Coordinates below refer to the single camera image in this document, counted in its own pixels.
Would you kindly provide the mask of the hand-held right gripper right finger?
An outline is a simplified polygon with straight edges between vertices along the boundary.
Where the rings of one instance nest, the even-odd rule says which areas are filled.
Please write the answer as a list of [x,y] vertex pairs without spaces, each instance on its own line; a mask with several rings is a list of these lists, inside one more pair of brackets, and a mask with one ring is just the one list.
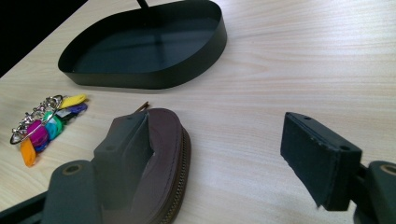
[[285,114],[280,155],[303,182],[316,205],[348,209],[348,184],[359,170],[362,151],[306,115]]

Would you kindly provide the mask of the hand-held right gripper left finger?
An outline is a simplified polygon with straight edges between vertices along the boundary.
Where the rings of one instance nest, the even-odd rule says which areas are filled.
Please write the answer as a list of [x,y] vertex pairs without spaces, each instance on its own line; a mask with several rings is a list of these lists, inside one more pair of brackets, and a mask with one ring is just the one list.
[[106,210],[131,206],[152,155],[147,112],[113,119],[106,138],[94,150],[92,160],[100,201]]

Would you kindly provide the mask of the brown leather zip pouch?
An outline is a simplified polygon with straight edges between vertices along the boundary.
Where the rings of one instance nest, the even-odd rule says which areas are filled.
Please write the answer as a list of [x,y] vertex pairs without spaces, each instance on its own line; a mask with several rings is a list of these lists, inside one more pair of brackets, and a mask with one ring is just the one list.
[[172,224],[182,205],[191,162],[191,140],[178,116],[151,108],[148,130],[153,155],[148,161],[130,207],[106,210],[106,224]]

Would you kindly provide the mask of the bunch of colourful keys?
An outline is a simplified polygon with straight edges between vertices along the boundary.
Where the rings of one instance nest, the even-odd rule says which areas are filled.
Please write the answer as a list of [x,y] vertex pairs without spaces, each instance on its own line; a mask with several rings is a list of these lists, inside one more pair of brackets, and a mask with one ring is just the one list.
[[26,112],[16,128],[12,129],[9,143],[18,145],[24,164],[32,167],[36,157],[58,137],[66,125],[87,110],[86,94],[47,97],[31,112]]

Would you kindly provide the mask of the black metal tray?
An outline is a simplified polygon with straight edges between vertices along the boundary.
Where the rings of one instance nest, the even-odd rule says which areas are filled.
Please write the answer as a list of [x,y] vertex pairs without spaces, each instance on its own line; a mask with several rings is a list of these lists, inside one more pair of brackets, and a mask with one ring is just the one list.
[[58,68],[78,85],[162,90],[204,73],[221,56],[227,31],[220,6],[183,0],[113,14],[65,48]]

